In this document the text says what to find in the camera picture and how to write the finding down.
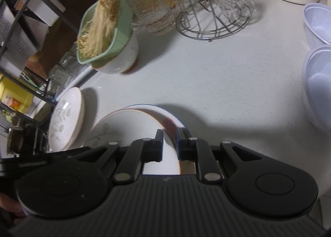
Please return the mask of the person's left hand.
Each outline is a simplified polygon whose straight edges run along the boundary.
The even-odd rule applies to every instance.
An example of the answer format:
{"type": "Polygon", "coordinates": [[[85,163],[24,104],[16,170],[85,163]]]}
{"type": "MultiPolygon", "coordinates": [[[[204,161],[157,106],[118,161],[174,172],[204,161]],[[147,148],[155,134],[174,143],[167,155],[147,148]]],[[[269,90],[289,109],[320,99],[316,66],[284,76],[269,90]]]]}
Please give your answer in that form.
{"type": "Polygon", "coordinates": [[[14,213],[17,217],[26,217],[22,210],[21,204],[18,201],[13,200],[6,194],[0,194],[0,206],[2,209],[14,213]]]}

